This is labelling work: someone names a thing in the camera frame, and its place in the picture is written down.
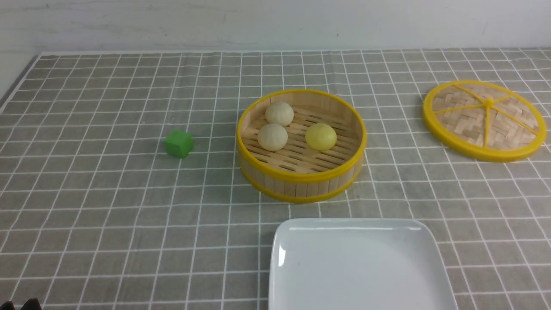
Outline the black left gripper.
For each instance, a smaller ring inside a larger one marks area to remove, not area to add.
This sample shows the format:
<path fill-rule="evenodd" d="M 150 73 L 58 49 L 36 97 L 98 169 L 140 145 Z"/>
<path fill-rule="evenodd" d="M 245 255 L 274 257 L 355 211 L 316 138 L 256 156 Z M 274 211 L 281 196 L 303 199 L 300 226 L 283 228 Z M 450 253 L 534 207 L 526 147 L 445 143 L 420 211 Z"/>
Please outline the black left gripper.
<path fill-rule="evenodd" d="M 42 310 L 42 306 L 38 299 L 29 299 L 23 304 L 20 310 Z M 2 304 L 0 310 L 16 310 L 13 302 L 7 301 Z"/>

